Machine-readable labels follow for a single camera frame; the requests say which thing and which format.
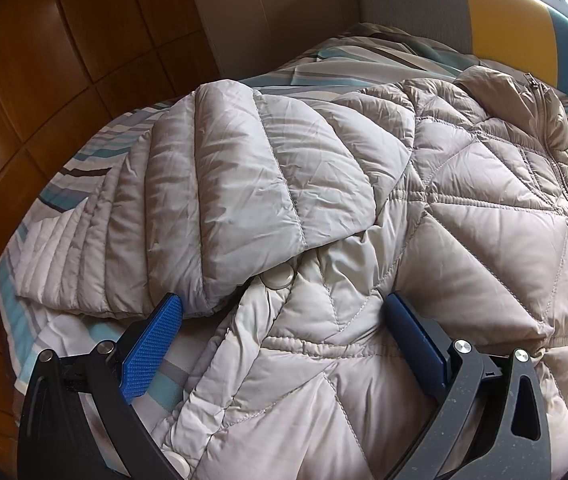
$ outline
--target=down jacket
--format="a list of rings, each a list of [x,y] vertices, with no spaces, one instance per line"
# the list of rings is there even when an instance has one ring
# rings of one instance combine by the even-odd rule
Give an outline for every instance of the down jacket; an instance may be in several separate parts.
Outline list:
[[[534,80],[472,67],[332,102],[204,85],[31,233],[17,290],[75,312],[173,290],[208,314],[254,276],[153,431],[192,479],[384,478],[433,409],[381,324],[396,289],[451,338],[529,352],[568,469],[568,124]],[[280,288],[262,273],[283,262]]]

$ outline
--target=bedsheet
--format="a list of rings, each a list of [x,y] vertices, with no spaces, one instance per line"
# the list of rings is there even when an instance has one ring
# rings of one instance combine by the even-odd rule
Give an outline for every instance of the bedsheet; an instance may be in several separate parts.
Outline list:
[[[243,82],[266,94],[330,101],[346,92],[416,76],[452,81],[462,70],[477,64],[497,68],[524,81],[522,72],[490,60],[459,54],[445,45],[412,37],[398,29],[361,24],[271,73]],[[568,115],[568,96],[560,97]],[[19,396],[26,391],[41,350],[53,348],[62,356],[85,353],[100,340],[118,339],[129,322],[65,314],[18,298],[14,268],[29,227],[36,221],[59,216],[84,200],[173,103],[163,102],[126,113],[104,126],[44,188],[4,250],[0,258],[0,312],[17,377],[16,406],[20,406]],[[226,314],[220,312],[184,322],[147,394],[133,402],[149,431],[188,395],[184,387],[189,373]],[[90,398],[86,396],[83,401],[106,461],[122,470]]]

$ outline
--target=white button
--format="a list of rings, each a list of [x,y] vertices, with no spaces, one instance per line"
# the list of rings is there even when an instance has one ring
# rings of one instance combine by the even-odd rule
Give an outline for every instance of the white button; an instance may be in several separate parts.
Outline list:
[[[293,281],[293,267],[288,264],[279,264],[272,269],[265,270],[259,275],[268,288],[279,290],[286,288]]]
[[[179,473],[179,475],[186,479],[190,475],[190,465],[186,462],[186,459],[182,457],[182,455],[175,453],[174,451],[164,451],[164,456],[168,459],[171,465],[175,468],[175,471]]]

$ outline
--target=bolt head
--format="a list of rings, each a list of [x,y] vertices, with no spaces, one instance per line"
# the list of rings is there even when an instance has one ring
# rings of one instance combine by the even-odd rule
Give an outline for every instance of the bolt head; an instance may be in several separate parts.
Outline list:
[[[39,354],[39,360],[43,363],[48,363],[52,359],[52,350],[47,348]]]
[[[455,341],[455,350],[461,354],[468,354],[472,349],[473,347],[468,341],[464,341],[463,339]]]
[[[97,345],[97,353],[102,355],[108,355],[115,349],[115,343],[112,341],[106,340],[102,341]]]
[[[528,361],[528,353],[526,353],[526,350],[518,348],[517,350],[515,350],[515,359],[525,363],[526,361]]]

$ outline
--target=textured blue pad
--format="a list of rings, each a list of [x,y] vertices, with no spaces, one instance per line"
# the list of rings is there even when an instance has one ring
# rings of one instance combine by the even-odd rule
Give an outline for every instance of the textured blue pad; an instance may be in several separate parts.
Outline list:
[[[440,400],[446,397],[446,364],[420,322],[396,294],[384,301],[386,327],[397,341],[421,390]]]
[[[179,296],[171,294],[158,308],[159,312],[155,314],[122,364],[119,390],[128,404],[135,397],[146,393],[181,326],[182,309]]]

